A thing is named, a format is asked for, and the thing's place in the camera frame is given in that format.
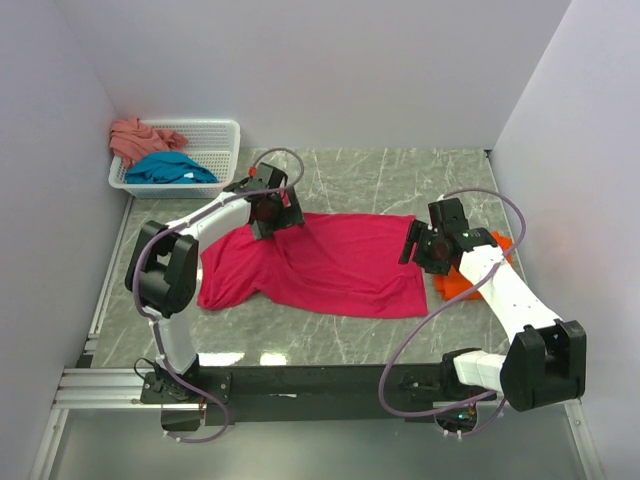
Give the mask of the magenta t-shirt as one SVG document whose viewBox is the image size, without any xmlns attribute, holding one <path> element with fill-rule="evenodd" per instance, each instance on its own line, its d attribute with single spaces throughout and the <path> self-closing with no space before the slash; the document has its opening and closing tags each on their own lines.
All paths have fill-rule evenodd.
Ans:
<svg viewBox="0 0 640 480">
<path fill-rule="evenodd" d="M 428 312 L 423 273 L 399 261 L 412 216 L 308 213 L 302 226 L 254 238 L 232 230 L 200 256 L 205 310 L 261 293 L 315 313 L 399 319 Z"/>
</svg>

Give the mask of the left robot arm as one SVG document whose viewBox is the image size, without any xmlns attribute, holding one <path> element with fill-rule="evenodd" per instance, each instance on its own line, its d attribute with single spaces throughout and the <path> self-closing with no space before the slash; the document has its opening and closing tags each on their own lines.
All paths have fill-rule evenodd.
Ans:
<svg viewBox="0 0 640 480">
<path fill-rule="evenodd" d="M 248 226 L 256 240 L 264 240 L 278 230 L 302 226 L 295 184 L 283 170 L 257 163 L 247 177 L 194 212 L 143 225 L 125 286 L 147 318 L 156 347 L 155 378 L 145 382 L 147 392 L 166 393 L 179 402 L 203 392 L 198 354 L 181 317 L 200 288 L 201 254 L 240 227 Z"/>
</svg>

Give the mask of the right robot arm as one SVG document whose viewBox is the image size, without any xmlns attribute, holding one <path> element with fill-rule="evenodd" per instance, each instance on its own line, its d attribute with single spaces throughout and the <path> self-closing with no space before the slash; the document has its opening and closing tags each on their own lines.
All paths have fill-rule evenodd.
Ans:
<svg viewBox="0 0 640 480">
<path fill-rule="evenodd" d="M 580 398 L 586 386 L 587 337 L 577 321 L 565 322 L 545 306 L 513 269 L 484 227 L 472 228 L 456 197 L 428 206 L 430 220 L 410 224 L 400 257 L 429 274 L 458 272 L 481 295 L 509 341 L 506 354 L 479 348 L 443 356 L 438 387 L 460 399 L 492 390 L 517 411 Z"/>
</svg>

